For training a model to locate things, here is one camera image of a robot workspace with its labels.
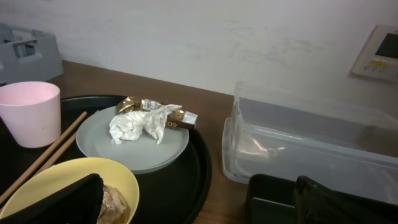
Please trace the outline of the pink plastic cup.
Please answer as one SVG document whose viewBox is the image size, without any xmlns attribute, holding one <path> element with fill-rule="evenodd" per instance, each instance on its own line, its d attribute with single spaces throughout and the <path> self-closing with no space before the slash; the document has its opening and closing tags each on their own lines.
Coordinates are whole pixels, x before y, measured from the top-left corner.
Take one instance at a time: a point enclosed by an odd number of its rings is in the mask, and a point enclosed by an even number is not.
<svg viewBox="0 0 398 224">
<path fill-rule="evenodd" d="M 47 82 L 2 86 L 1 119 L 22 147 L 53 143 L 62 132 L 59 87 Z"/>
</svg>

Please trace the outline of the food scraps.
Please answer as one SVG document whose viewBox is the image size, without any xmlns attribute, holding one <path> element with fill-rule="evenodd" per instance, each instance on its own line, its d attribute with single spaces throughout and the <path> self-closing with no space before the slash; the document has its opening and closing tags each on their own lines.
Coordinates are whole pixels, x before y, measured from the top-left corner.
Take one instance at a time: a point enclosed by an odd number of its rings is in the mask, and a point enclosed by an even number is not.
<svg viewBox="0 0 398 224">
<path fill-rule="evenodd" d="M 125 224 L 129 219 L 130 206 L 115 187 L 104 185 L 103 201 L 97 224 Z"/>
</svg>

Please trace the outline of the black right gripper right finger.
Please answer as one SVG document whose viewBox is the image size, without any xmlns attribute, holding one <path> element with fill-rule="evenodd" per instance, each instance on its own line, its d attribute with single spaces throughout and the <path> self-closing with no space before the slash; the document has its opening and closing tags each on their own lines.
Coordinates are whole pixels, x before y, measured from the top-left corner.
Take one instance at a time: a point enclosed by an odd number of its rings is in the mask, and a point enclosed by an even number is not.
<svg viewBox="0 0 398 224">
<path fill-rule="evenodd" d="M 397 205 L 338 192 L 303 175 L 293 203 L 297 223 L 397 224 Z"/>
</svg>

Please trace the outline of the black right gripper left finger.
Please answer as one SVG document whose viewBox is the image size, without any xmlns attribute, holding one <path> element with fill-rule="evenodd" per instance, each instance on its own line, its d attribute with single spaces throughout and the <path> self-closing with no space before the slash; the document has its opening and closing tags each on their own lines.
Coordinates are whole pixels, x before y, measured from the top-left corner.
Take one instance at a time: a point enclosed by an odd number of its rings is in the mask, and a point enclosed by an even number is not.
<svg viewBox="0 0 398 224">
<path fill-rule="evenodd" d="M 2 224 L 96 224 L 103 203 L 104 183 L 92 173 L 1 219 Z"/>
</svg>

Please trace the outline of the white napkin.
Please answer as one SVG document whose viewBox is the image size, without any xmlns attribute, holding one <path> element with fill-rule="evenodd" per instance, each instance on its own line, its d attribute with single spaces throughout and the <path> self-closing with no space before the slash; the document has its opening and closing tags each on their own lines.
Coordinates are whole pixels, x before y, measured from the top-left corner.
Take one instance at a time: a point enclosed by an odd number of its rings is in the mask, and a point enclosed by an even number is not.
<svg viewBox="0 0 398 224">
<path fill-rule="evenodd" d="M 135 141 L 145 131 L 160 144 L 168 115 L 181 107 L 165 105 L 152 111 L 133 111 L 116 115 L 109 124 L 111 142 L 121 144 L 123 140 Z"/>
</svg>

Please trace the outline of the yellow bowl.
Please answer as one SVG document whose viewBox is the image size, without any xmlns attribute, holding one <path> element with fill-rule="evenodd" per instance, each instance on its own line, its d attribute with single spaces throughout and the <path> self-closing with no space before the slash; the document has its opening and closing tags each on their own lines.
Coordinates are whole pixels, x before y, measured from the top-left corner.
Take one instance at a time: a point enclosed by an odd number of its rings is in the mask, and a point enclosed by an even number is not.
<svg viewBox="0 0 398 224">
<path fill-rule="evenodd" d="M 130 208 L 126 223 L 130 223 L 139 204 L 137 179 L 124 165 L 99 157 L 72 159 L 35 175 L 10 197 L 2 209 L 1 218 L 27 208 L 92 173 L 99 174 L 104 184 L 117 188 L 123 195 Z"/>
</svg>

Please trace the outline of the gold snack wrapper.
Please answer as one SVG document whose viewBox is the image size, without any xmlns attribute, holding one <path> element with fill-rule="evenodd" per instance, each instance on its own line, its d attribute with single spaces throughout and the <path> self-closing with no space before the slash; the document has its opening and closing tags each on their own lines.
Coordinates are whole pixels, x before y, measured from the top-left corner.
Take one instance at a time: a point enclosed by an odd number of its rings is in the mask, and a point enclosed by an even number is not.
<svg viewBox="0 0 398 224">
<path fill-rule="evenodd" d="M 132 111 L 152 111 L 163 106 L 158 101 L 129 96 L 116 105 L 116 114 Z M 195 129 L 198 115 L 181 109 L 168 115 L 166 125 L 173 128 Z"/>
</svg>

